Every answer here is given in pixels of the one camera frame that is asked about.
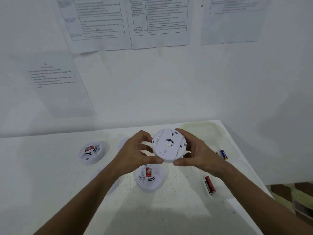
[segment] left hand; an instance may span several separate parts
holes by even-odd
[[[121,150],[110,163],[120,176],[131,173],[145,164],[163,163],[161,158],[157,156],[147,156],[141,152],[140,150],[145,150],[153,153],[152,148],[142,144],[142,142],[152,142],[152,137],[149,133],[140,130],[125,142]]]

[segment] forearm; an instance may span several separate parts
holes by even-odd
[[[231,164],[225,165],[221,179],[265,235],[313,234],[311,226],[273,200]]]
[[[109,164],[34,235],[83,234],[108,190],[119,178]]]

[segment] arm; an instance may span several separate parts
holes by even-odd
[[[140,150],[152,152],[152,148],[141,142],[152,142],[145,131],[129,138],[116,157],[57,214],[46,222],[34,235],[83,234],[108,190],[122,175],[145,164],[160,164],[163,160],[147,156]]]
[[[215,154],[193,134],[176,129],[191,151],[174,162],[175,166],[195,166],[221,178],[264,234],[313,234],[313,228],[277,203],[230,163]]]

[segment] finger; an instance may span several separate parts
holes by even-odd
[[[153,153],[152,148],[150,146],[148,146],[148,145],[143,144],[143,143],[138,144],[138,149],[139,150],[145,150],[145,151],[148,151],[150,153]]]
[[[152,137],[151,135],[143,130],[140,130],[138,133],[136,133],[133,137],[132,137],[135,142],[137,143],[141,143],[141,142],[152,142]]]
[[[182,158],[191,158],[191,157],[192,157],[191,153],[186,153],[185,155],[183,155]]]
[[[190,144],[187,144],[186,151],[190,151],[191,152],[191,145]]]
[[[180,158],[175,160],[173,164],[179,167],[195,166],[195,160],[194,158]]]
[[[196,142],[197,139],[198,139],[198,138],[197,138],[196,136],[194,136],[193,134],[191,134],[191,133],[189,133],[189,132],[187,132],[186,130],[183,130],[183,129],[181,129],[181,128],[176,128],[175,130],[177,130],[179,133],[181,133],[181,134],[185,137],[186,142],[187,142],[188,144],[192,144],[192,143]]]
[[[163,159],[157,156],[145,156],[144,157],[144,164],[162,164]]]

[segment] hand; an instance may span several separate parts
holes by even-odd
[[[133,137],[129,138],[121,150],[117,153],[110,164],[120,176],[131,173],[138,167],[145,164],[161,164],[163,160],[157,156],[147,156],[140,150],[153,153],[152,148],[141,142],[152,142],[149,133],[140,130]]]
[[[183,158],[175,160],[174,165],[198,167],[215,177],[221,177],[227,162],[213,152],[201,139],[183,129],[177,128],[176,130],[185,137],[186,150],[191,153],[186,153]]]

